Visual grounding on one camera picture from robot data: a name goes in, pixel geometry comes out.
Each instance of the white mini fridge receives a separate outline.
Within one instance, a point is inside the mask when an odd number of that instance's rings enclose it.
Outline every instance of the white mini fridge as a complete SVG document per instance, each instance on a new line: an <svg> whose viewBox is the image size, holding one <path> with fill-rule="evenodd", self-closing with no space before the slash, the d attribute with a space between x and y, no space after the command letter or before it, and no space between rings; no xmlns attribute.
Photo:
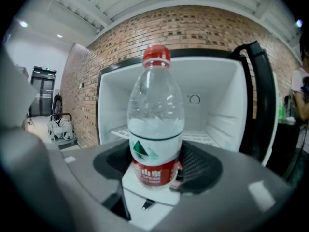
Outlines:
<svg viewBox="0 0 309 232"><path fill-rule="evenodd" d="M257 89L253 86L246 50ZM171 50L170 73L185 104L183 139L249 154L265 165L278 121L278 88L266 52L258 42L234 52L211 49ZM97 131L100 144L128 139L126 112L134 84L143 71L135 57L101 71L97 91Z"/></svg>

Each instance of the white wall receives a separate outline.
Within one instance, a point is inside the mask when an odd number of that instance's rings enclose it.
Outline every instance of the white wall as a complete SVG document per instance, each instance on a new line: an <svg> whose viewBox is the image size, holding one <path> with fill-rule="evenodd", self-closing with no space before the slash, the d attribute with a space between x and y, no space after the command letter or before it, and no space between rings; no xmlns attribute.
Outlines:
<svg viewBox="0 0 309 232"><path fill-rule="evenodd" d="M63 69L72 43L50 39L30 29L16 29L5 43L13 63L25 67L31 80L34 66L57 71L54 90L60 90Z"/></svg>

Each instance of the floor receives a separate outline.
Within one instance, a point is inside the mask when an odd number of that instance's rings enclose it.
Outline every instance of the floor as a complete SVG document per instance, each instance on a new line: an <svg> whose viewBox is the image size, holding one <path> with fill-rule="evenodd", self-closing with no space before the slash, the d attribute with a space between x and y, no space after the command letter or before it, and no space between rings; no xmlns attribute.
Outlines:
<svg viewBox="0 0 309 232"><path fill-rule="evenodd" d="M48 136L47 124L49 117L33 117L31 118L31 123L28 124L28 131L37 135L45 144L53 143L53 141ZM63 145L61 146L62 151L80 149L78 144L75 145Z"/></svg>

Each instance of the plastic water bottle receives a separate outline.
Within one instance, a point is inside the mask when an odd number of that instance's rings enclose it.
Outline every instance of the plastic water bottle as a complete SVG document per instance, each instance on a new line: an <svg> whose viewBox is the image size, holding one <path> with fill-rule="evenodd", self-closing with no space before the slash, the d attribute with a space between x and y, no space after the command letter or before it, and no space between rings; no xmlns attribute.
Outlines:
<svg viewBox="0 0 309 232"><path fill-rule="evenodd" d="M130 150L137 179L150 189L164 189L177 172L184 128L183 98L169 72L166 47L148 47L143 66L127 112Z"/></svg>

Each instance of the red label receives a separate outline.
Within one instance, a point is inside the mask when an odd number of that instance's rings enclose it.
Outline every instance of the red label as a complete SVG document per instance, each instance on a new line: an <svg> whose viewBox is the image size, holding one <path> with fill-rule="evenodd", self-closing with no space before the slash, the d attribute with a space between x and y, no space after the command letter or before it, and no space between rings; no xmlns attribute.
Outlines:
<svg viewBox="0 0 309 232"><path fill-rule="evenodd" d="M144 185L159 187L169 183L177 172L178 157L168 163L159 166L145 166L135 161L134 172L136 177Z"/></svg>

